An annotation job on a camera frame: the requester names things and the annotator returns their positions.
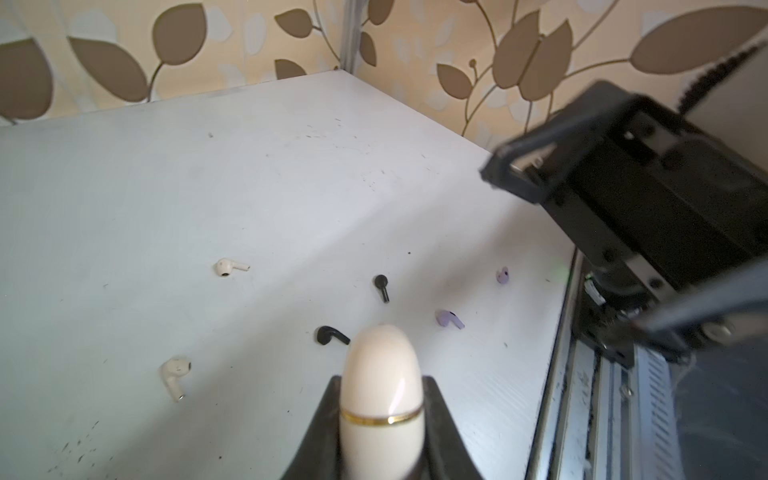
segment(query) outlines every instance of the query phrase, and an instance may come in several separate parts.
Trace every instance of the cable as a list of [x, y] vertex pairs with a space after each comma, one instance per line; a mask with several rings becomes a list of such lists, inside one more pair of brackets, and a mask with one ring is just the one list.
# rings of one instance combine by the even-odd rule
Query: cable
[[730, 74], [737, 70], [744, 62], [752, 58], [765, 45], [766, 42], [762, 41], [757, 45], [749, 47], [747, 50], [740, 51], [701, 75], [680, 99], [680, 104], [677, 107], [680, 114], [685, 115], [691, 111], [704, 99], [704, 97], [707, 96], [708, 93], [710, 93], [710, 90], [715, 88], [721, 81], [728, 78]]

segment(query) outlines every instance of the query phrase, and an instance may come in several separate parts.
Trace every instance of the wall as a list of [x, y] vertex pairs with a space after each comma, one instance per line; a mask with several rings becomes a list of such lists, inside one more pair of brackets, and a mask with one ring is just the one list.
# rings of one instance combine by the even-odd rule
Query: wall
[[344, 0], [5, 0], [0, 123], [331, 70], [343, 12]]
[[[727, 5], [743, 7], [713, 8]], [[767, 6], [765, 0], [370, 0], [355, 73], [492, 149], [599, 78], [676, 106], [712, 61], [768, 38]]]

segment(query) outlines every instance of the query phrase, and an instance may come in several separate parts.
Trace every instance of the white earbud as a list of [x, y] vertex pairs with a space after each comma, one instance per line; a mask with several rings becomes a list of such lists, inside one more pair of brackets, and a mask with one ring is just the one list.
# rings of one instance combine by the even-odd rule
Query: white earbud
[[247, 272], [250, 270], [250, 265], [246, 265], [245, 263], [238, 263], [228, 258], [223, 258], [216, 262], [216, 265], [214, 266], [216, 275], [218, 276], [229, 276], [230, 273], [232, 273], [233, 268]]
[[179, 385], [179, 378], [188, 374], [190, 370], [192, 370], [192, 362], [182, 357], [174, 357], [160, 367], [163, 383], [174, 402], [184, 398], [184, 390]]

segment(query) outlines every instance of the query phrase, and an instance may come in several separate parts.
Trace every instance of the purple earbud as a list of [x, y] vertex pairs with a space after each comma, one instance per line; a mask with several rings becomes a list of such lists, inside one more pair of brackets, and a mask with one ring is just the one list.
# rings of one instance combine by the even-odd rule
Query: purple earbud
[[501, 285], [505, 285], [509, 281], [509, 270], [507, 270], [506, 266], [496, 272], [496, 281]]
[[437, 312], [437, 323], [440, 326], [448, 326], [451, 322], [453, 322], [459, 330], [464, 328], [464, 323], [458, 319], [455, 313], [449, 312], [448, 310], [440, 310]]

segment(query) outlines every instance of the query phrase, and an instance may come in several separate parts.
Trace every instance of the white table surface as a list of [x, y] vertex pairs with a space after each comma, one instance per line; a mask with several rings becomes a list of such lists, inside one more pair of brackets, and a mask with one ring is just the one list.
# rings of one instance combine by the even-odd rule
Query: white table surface
[[487, 155], [343, 71], [0, 129], [0, 477], [279, 478], [343, 368], [315, 328], [393, 323], [523, 478], [573, 246]]

